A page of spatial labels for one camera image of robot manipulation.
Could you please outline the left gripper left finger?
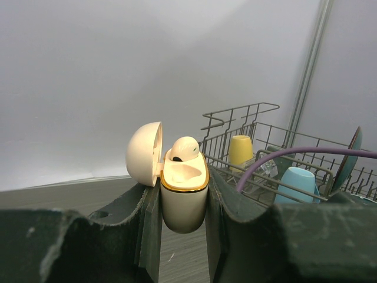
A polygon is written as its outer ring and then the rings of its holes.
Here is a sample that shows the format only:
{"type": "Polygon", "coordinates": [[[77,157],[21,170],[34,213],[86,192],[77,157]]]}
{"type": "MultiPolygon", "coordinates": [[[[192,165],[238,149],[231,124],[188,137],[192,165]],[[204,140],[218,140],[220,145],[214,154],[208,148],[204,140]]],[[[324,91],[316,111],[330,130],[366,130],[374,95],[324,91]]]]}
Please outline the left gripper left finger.
{"type": "Polygon", "coordinates": [[[1,210],[2,282],[157,282],[160,188],[137,184],[88,216],[1,210]]]}

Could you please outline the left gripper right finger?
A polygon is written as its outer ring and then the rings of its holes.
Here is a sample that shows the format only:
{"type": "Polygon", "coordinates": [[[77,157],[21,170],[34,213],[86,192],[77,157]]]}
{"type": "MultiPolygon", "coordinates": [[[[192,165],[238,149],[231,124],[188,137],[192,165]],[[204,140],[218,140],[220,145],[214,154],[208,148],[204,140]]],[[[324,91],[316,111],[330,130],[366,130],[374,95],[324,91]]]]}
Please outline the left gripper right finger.
{"type": "Polygon", "coordinates": [[[268,208],[210,170],[211,282],[375,282],[376,205],[348,193],[268,208]]]}

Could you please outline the beige earbud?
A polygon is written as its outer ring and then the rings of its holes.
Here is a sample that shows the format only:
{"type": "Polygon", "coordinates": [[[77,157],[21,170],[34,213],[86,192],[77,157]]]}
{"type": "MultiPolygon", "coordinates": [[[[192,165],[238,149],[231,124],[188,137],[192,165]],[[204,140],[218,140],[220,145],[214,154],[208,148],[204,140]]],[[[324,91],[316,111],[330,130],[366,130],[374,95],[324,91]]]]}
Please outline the beige earbud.
{"type": "Polygon", "coordinates": [[[170,159],[175,162],[186,162],[199,155],[199,144],[191,136],[184,136],[176,140],[170,152],[170,159]]]}

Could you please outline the beige earbud charging case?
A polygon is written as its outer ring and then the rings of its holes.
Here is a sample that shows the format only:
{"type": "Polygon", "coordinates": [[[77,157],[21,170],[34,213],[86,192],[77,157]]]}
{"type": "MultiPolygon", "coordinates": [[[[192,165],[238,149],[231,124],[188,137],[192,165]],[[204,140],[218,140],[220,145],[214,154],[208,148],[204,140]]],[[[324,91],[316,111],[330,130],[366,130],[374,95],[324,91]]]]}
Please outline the beige earbud charging case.
{"type": "Polygon", "coordinates": [[[146,186],[160,185],[162,214],[166,226],[180,234],[196,231],[204,221],[210,173],[206,158],[199,155],[186,162],[165,154],[160,121],[141,126],[128,142],[125,155],[129,175],[146,186]]]}

